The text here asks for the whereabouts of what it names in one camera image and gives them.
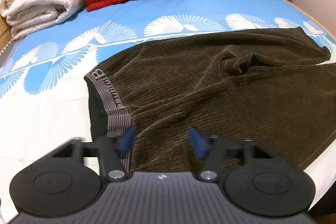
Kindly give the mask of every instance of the gray ribbed panel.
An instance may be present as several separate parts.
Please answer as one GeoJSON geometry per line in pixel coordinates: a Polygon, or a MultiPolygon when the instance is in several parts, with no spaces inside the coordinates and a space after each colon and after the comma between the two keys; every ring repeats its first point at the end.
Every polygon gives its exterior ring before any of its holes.
{"type": "Polygon", "coordinates": [[[10,224],[313,224],[305,214],[286,219],[258,218],[229,203],[218,186],[191,173],[135,173],[111,183],[91,207],[73,216],[39,219],[25,214],[10,224]]]}

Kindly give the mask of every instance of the blue bed sheet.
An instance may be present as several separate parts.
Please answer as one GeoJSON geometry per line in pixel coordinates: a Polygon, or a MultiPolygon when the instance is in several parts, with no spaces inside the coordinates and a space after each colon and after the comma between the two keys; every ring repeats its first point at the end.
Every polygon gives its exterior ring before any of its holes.
{"type": "Polygon", "coordinates": [[[28,35],[0,68],[0,99],[24,77],[36,95],[95,54],[92,67],[138,43],[208,32],[302,27],[331,53],[335,41],[308,17],[282,0],[133,0],[87,12],[28,35]]]}

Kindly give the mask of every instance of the bed sheet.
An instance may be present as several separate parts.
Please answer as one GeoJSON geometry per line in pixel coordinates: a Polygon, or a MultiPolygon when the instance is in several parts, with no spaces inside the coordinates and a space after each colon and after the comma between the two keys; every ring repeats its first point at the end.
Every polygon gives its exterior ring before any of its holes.
{"type": "MultiPolygon", "coordinates": [[[[97,63],[145,41],[199,33],[301,26],[336,62],[335,41],[282,0],[133,0],[80,11],[29,35],[0,68],[0,197],[4,218],[16,215],[13,176],[72,137],[90,141],[83,76],[97,63]]],[[[98,172],[97,160],[85,165],[98,172]]],[[[305,170],[317,202],[336,179],[336,142],[305,170]]]]}

